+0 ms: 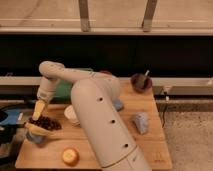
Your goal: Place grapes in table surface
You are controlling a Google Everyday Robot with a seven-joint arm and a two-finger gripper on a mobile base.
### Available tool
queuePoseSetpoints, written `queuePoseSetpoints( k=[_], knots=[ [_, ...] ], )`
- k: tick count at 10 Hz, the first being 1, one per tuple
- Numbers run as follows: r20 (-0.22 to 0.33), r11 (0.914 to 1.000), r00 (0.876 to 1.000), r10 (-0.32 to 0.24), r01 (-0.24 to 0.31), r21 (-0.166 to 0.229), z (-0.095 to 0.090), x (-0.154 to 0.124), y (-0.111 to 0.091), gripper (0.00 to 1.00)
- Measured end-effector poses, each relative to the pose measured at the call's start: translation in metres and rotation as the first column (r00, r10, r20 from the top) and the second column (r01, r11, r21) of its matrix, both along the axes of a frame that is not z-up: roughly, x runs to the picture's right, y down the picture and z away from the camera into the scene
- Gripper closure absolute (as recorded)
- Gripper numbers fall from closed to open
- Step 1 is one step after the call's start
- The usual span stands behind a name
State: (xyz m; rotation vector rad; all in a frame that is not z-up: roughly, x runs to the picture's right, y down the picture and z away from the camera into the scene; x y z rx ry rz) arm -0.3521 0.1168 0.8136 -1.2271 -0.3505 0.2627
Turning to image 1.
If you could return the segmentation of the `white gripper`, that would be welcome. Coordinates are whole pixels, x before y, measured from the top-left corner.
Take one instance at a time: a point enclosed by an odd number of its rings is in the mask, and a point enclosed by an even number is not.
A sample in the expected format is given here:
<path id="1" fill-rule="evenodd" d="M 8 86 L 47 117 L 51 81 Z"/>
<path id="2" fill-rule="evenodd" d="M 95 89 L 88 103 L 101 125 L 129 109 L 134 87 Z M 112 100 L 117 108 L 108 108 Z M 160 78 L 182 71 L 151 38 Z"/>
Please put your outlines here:
<path id="1" fill-rule="evenodd" d="M 59 82 L 59 79 L 46 77 L 41 78 L 37 91 L 37 98 L 39 100 L 35 103 L 34 113 L 32 115 L 33 120 L 39 119 L 43 110 L 45 109 L 45 103 L 49 103 L 53 99 Z"/>

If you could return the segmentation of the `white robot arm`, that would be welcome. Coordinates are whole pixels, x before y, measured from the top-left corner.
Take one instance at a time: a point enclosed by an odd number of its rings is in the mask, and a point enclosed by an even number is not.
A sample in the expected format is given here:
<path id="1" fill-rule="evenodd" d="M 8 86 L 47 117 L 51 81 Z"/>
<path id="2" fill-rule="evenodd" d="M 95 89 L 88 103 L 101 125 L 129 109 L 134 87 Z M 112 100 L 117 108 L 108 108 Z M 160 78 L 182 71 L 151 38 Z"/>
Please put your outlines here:
<path id="1" fill-rule="evenodd" d="M 42 79 L 37 92 L 39 101 L 33 113 L 37 120 L 52 100 L 57 84 L 73 84 L 71 103 L 84 129 L 102 171 L 152 171 L 141 148 L 136 144 L 113 102 L 121 93 L 117 77 L 101 72 L 66 68 L 62 63 L 43 61 Z"/>

